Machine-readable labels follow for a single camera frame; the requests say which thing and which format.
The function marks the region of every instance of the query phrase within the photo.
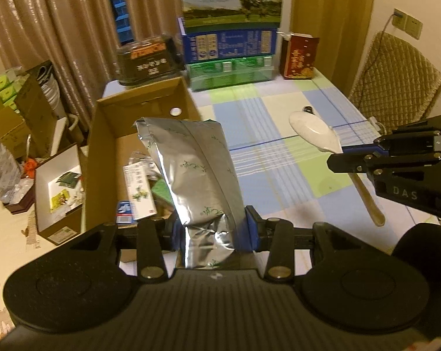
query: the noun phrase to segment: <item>chair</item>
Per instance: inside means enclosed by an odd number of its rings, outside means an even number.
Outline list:
[[[428,116],[441,73],[410,43],[387,33],[375,61],[381,35],[376,33],[348,98],[366,118],[374,116],[390,131]]]

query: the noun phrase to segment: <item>blue box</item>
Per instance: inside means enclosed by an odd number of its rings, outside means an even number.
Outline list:
[[[117,205],[116,223],[118,226],[133,226],[137,221],[133,219],[130,201],[119,201]]]
[[[234,29],[182,35],[187,64],[215,59],[266,56],[276,52],[277,29]]]

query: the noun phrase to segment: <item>milk box stack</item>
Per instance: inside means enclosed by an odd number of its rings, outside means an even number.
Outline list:
[[[182,0],[193,91],[273,78],[282,0]]]

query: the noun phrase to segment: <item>cow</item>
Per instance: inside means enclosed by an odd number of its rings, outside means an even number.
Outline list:
[[[266,0],[240,0],[241,11],[246,16],[246,21],[252,13],[259,14],[260,17],[267,15]]]
[[[251,8],[254,6],[254,0],[240,0],[241,11],[246,16],[246,21],[249,21]]]

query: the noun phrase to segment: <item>open cardboard box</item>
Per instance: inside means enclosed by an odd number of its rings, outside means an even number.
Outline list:
[[[173,116],[178,108],[181,113]],[[147,154],[134,122],[141,117],[200,120],[183,78],[143,85],[98,100],[89,135],[85,223],[89,230],[114,222],[119,201],[128,200],[123,166],[132,152]]]
[[[1,142],[19,158],[26,153],[27,137],[32,136],[30,154],[33,157],[48,157],[57,118],[48,104],[39,83],[28,77],[15,101],[21,114],[3,106],[0,99]]]
[[[84,184],[86,158],[77,145],[46,160],[35,171],[35,215],[37,232],[53,244],[60,245],[81,232],[82,204],[68,211],[62,219],[56,220],[56,213],[50,210],[50,199],[66,187],[54,183],[68,171],[81,173]]]

